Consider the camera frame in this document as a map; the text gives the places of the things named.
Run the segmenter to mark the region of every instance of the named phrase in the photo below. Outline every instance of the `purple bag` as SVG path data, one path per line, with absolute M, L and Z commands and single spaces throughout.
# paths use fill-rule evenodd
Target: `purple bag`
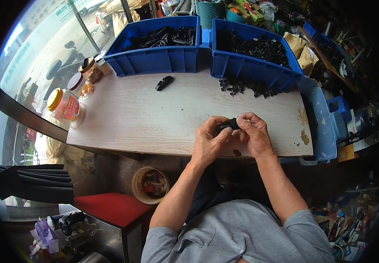
M 42 240 L 42 243 L 48 248 L 49 253 L 57 253 L 59 251 L 58 237 L 55 232 L 49 227 L 44 219 L 40 219 L 34 224 L 34 229 L 37 235 Z

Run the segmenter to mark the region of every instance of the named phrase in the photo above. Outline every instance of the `yellow jar lid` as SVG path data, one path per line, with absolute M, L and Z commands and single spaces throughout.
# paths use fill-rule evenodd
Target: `yellow jar lid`
M 56 109 L 56 107 L 59 105 L 59 103 L 61 102 L 63 95 L 64 93 L 62 92 L 60 88 L 54 89 L 49 95 L 48 101 L 46 103 L 46 108 L 49 111 L 53 112 Z

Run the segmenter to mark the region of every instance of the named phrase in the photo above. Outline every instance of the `jar label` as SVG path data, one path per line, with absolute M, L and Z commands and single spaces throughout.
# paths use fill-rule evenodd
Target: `jar label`
M 62 111 L 63 115 L 74 121 L 78 115 L 78 109 L 80 108 L 79 102 L 70 94 L 70 98 L 68 99 L 68 103 L 66 104 L 64 110 Z

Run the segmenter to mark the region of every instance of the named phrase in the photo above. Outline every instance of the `black cloth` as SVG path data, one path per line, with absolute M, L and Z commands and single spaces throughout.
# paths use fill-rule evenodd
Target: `black cloth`
M 190 222 L 196 215 L 215 205 L 236 199 L 250 199 L 273 211 L 256 165 L 239 167 L 227 181 L 221 186 L 214 175 L 214 164 L 209 165 L 197 184 L 185 222 Z
M 53 203 L 74 202 L 73 185 L 63 165 L 0 165 L 0 199 L 15 196 Z

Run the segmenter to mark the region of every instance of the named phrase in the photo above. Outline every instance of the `hand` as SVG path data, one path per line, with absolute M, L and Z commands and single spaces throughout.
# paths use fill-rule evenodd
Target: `hand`
M 194 150 L 191 162 L 205 169 L 217 157 L 228 139 L 232 137 L 232 128 L 227 127 L 220 133 L 217 125 L 228 121 L 226 117 L 211 116 L 195 132 Z
M 239 135 L 240 140 L 247 143 L 252 157 L 258 159 L 275 154 L 263 119 L 252 112 L 245 112 L 239 115 L 236 123 L 241 129 L 234 136 Z

